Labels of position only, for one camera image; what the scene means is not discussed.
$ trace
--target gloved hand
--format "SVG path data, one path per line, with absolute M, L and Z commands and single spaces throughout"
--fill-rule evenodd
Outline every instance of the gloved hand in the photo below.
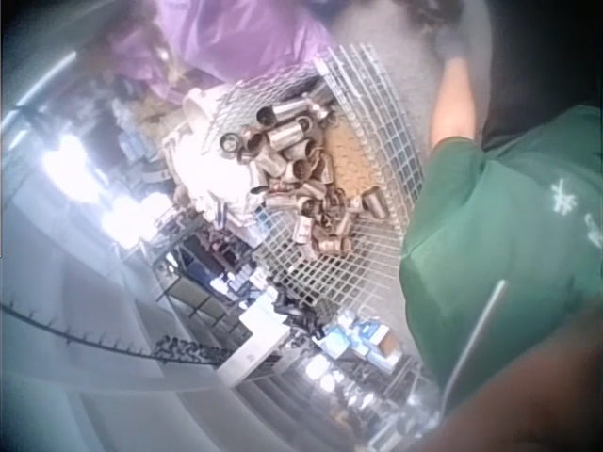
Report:
M 458 28 L 443 26 L 435 32 L 433 47 L 442 61 L 466 57 L 467 49 Z

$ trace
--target white logo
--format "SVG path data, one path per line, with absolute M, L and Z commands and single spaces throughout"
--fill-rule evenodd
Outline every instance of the white logo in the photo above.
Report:
M 559 184 L 556 186 L 550 186 L 553 189 L 553 201 L 555 201 L 555 207 L 553 210 L 562 214 L 563 216 L 569 214 L 578 205 L 576 197 L 574 195 L 567 195 L 563 193 L 563 179 L 559 180 Z
M 603 249 L 603 234 L 596 225 L 591 214 L 586 214 L 584 222 L 588 228 L 588 239 L 593 242 L 600 250 Z

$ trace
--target sleeve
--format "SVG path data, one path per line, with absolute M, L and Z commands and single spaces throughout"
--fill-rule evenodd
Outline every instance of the sleeve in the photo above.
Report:
M 466 138 L 447 138 L 435 147 L 404 237 L 403 255 L 412 252 L 465 204 L 480 181 L 485 161 L 481 148 Z

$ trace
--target green shirt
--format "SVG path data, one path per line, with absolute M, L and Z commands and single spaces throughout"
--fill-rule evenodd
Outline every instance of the green shirt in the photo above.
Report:
M 497 282 L 509 282 L 453 405 L 599 302 L 601 186 L 595 108 L 573 108 L 489 153 L 459 137 L 433 151 L 399 277 L 409 328 L 441 387 Z

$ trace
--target metal rack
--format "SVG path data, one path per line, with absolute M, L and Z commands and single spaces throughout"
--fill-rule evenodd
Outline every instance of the metal rack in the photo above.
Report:
M 237 84 L 220 102 L 204 147 L 254 123 L 258 108 L 300 95 L 320 78 L 333 91 L 340 120 L 346 121 L 370 162 L 391 213 L 387 223 L 358 221 L 351 233 L 354 252 L 309 262 L 290 240 L 293 219 L 260 209 L 256 219 L 267 239 L 256 260 L 290 295 L 316 307 L 325 320 L 341 308 L 359 316 L 384 316 L 400 310 L 399 259 L 423 173 L 407 115 L 371 47 L 340 47 L 314 64 L 284 68 L 270 76 Z

